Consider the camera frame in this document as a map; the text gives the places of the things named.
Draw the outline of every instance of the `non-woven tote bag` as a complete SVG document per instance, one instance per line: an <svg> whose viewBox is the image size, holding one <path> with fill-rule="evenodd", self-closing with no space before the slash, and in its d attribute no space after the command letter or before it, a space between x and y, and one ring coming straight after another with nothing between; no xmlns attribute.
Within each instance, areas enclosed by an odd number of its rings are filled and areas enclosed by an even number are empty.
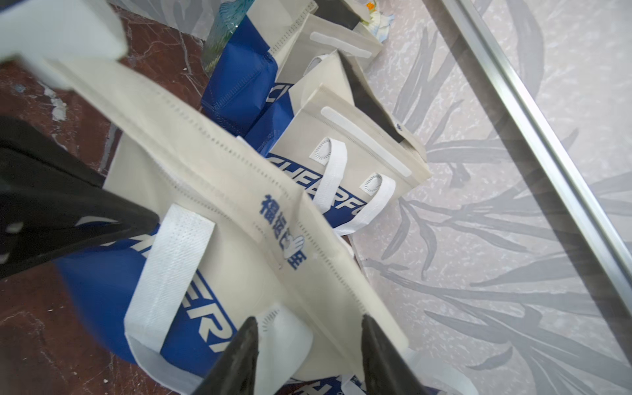
<svg viewBox="0 0 632 395"><path fill-rule="evenodd" d="M356 59L338 52L273 103L245 140L303 186L340 235L430 177L423 145L375 99Z"/></svg>

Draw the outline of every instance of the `white bag handle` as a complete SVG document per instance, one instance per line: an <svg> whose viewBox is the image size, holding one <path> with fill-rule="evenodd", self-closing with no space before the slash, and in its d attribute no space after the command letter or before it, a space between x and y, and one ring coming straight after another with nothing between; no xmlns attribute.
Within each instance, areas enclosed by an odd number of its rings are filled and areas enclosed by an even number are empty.
<svg viewBox="0 0 632 395"><path fill-rule="evenodd" d="M395 193L395 180L380 173L376 174L381 180L377 193L373 196L373 199L360 210L355 218L334 229L338 235L344 236L364 228L377 217L377 214L380 214L393 196L393 193Z"/></svg>
<svg viewBox="0 0 632 395"><path fill-rule="evenodd" d="M214 228L214 222L171 205L123 320L138 366L160 385L181 394L192 393L202 378L169 364L160 350Z"/></svg>
<svg viewBox="0 0 632 395"><path fill-rule="evenodd" d="M347 146L341 141L325 137L310 158L327 165L312 200L321 214L324 214L331 209L340 182L343 180L344 169L347 166Z"/></svg>
<svg viewBox="0 0 632 395"><path fill-rule="evenodd" d="M172 204L162 221L123 321L131 354L149 377L181 394L202 378L160 354L171 323L204 255L215 223ZM298 370L313 332L282 305L257 316L259 347L255 395L272 395Z"/></svg>

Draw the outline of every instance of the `shopping bag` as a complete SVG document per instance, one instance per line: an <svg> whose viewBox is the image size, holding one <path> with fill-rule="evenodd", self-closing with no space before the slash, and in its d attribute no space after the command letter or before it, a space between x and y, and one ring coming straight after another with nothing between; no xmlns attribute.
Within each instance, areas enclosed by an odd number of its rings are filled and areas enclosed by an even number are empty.
<svg viewBox="0 0 632 395"><path fill-rule="evenodd" d="M289 23L283 7L277 0L253 3L224 48L202 96L205 114L236 136L245 135L262 110L296 83L319 56L340 48L360 56L366 66L381 50L382 44L370 34L310 15L316 8L313 2L300 9L294 23ZM269 27L275 28L274 33L266 32Z"/></svg>
<svg viewBox="0 0 632 395"><path fill-rule="evenodd" d="M303 188L281 170L118 63L49 63L125 132L106 189L154 210L162 220L155 241L143 235L60 261L73 300L84 319L92 321L88 327L97 337L106 344L115 337L124 356L141 359L150 376L182 393L192 392L247 317L262 315L278 303L313 333L307 358L292 373L296 379L355 374L362 380L364 314L376 319L397 349L405 349L405 335L346 248ZM192 248L200 260L192 271L186 269L190 278L176 295L177 309L164 337L141 344L141 353L130 341L133 328L126 323L126 303L130 298L134 302L144 284L145 290L159 289L155 296L169 296L173 304L171 283L152 288L142 279L148 265L143 267L145 255L147 262L168 256L152 255L150 246L161 237L174 204L201 217L192 221L209 243L201 253L200 245ZM170 223L177 228L183 221ZM190 238L198 239L198 233L189 232L178 243ZM162 261L169 272L180 273L172 267L180 260ZM181 276L176 277L173 282L181 285ZM107 329L99 327L102 323ZM153 333L155 328L147 325L143 330Z"/></svg>
<svg viewBox="0 0 632 395"><path fill-rule="evenodd" d="M423 145L375 98L359 60L337 51L275 101L245 140L303 186L340 235L430 177Z"/></svg>

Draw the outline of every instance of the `leaf pattern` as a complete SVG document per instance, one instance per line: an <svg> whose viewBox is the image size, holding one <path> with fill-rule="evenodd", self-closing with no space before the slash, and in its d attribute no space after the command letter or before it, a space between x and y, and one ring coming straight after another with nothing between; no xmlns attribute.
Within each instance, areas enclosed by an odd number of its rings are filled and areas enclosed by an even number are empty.
<svg viewBox="0 0 632 395"><path fill-rule="evenodd" d="M426 246L428 247L428 253L426 254L426 259L422 267L422 280L424 280L426 278L426 271L430 267L430 264L432 263L432 260L437 253L437 236L435 235L432 228L421 218L419 218L415 210L410 207L407 201L405 201L403 198L400 198L399 203L402 205L402 207L405 207L408 210L415 222L417 222L417 225L419 226L419 235L422 237L422 239L426 243Z"/></svg>
<svg viewBox="0 0 632 395"><path fill-rule="evenodd" d="M487 358L483 363L475 366L468 366L472 370L490 370L496 369L509 362L513 355L513 347L509 347L506 351Z"/></svg>
<svg viewBox="0 0 632 395"><path fill-rule="evenodd" d="M396 253L408 236L408 231L410 230L410 219L408 218L401 201L399 202L399 213L401 215L401 224L399 224L399 228L397 229L397 232L395 232L393 240L391 240L389 246L384 250L382 260L388 259Z"/></svg>

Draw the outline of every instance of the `blue logo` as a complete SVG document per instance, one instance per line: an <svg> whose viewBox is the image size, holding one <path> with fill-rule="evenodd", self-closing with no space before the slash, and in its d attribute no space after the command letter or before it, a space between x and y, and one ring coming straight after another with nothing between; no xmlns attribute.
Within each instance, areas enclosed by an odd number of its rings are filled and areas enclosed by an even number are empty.
<svg viewBox="0 0 632 395"><path fill-rule="evenodd" d="M268 154L266 159L283 170L283 172L297 184L304 187L305 191L313 198L320 184L322 174L316 173L305 166L301 166L296 162L275 154ZM352 195L349 191L338 188L331 210L323 215L332 228L335 228L352 220L365 204L367 203L364 200Z"/></svg>
<svg viewBox="0 0 632 395"><path fill-rule="evenodd" d="M287 227L288 222L283 213L279 211L279 204L272 198L272 195L265 196L265 200L261 202L259 214L263 215L264 219L272 225L274 237L279 240L279 247L283 251L283 258L288 261L288 264L294 270L298 269L301 262L307 259L303 251L301 251L305 244L305 238L303 236L292 236Z"/></svg>

